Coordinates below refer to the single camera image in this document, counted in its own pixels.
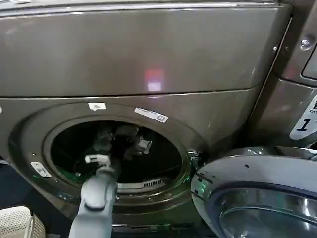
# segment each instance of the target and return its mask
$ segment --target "label sticker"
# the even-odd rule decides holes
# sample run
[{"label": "label sticker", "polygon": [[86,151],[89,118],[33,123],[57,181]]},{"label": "label sticker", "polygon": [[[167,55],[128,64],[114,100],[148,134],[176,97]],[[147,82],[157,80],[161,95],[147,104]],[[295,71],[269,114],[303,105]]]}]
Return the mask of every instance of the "label sticker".
[{"label": "label sticker", "polygon": [[163,114],[156,113],[153,111],[145,110],[143,108],[135,108],[134,112],[137,114],[143,115],[147,118],[157,120],[157,121],[162,122],[162,123],[165,123],[168,119],[168,116],[165,116]]},{"label": "label sticker", "polygon": [[88,103],[88,106],[93,111],[106,110],[105,103]]},{"label": "label sticker", "polygon": [[44,168],[44,166],[40,162],[31,162],[32,167],[39,173],[42,177],[52,177],[51,174]]},{"label": "label sticker", "polygon": [[293,140],[303,139],[317,131],[317,95],[297,121],[289,137]]}]

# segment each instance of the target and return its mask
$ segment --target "washer top panel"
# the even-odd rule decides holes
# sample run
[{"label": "washer top panel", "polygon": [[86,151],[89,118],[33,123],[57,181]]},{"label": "washer top panel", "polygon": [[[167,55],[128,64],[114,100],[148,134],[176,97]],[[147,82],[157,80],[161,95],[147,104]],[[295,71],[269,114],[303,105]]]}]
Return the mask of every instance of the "washer top panel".
[{"label": "washer top panel", "polygon": [[0,11],[0,97],[251,88],[289,13],[256,1],[70,2]]}]

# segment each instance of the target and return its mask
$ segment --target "number 1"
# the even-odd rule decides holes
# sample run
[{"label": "number 1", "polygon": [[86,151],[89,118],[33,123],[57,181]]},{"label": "number 1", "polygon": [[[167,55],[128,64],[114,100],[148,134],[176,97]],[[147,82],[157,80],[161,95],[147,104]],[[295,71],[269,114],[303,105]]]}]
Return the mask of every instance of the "number 1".
[{"label": "number 1", "polygon": [[304,120],[304,125],[302,126],[302,128],[297,129],[297,131],[306,131],[307,129],[305,129],[305,127],[308,125],[308,123],[311,121],[311,119],[305,119]]}]

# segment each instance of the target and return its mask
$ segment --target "laundry basket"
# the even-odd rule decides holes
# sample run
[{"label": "laundry basket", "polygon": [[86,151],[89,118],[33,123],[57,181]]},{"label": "laundry basket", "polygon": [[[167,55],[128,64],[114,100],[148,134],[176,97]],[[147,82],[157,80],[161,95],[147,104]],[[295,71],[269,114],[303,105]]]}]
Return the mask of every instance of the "laundry basket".
[{"label": "laundry basket", "polygon": [[45,228],[29,208],[5,208],[0,210],[0,238],[45,238]]}]

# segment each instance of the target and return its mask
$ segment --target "washer door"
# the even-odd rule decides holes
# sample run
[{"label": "washer door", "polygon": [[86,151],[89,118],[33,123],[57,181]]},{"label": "washer door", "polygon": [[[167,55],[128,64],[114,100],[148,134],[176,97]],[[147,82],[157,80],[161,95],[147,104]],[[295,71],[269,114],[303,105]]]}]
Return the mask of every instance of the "washer door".
[{"label": "washer door", "polygon": [[197,170],[194,204],[220,238],[317,237],[317,150],[236,149]]}]

